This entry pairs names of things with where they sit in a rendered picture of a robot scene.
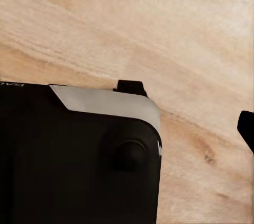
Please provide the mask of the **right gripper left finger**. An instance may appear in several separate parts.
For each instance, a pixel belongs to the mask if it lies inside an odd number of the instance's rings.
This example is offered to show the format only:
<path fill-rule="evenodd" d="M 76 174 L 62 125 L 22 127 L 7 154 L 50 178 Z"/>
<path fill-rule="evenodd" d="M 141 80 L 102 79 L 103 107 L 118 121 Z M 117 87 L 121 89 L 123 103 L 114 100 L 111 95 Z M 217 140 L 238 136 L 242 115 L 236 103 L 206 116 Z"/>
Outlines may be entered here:
<path fill-rule="evenodd" d="M 0 174 L 28 130 L 23 111 L 0 117 Z"/>

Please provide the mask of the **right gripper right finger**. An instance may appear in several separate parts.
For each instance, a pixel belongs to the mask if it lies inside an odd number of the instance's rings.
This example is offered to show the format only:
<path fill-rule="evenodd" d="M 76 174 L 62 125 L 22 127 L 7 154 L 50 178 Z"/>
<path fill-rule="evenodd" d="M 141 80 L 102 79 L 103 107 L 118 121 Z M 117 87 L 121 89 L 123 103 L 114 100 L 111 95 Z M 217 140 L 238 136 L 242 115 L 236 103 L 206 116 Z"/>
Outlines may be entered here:
<path fill-rule="evenodd" d="M 239 116 L 237 129 L 254 153 L 254 113 L 242 111 Z"/>

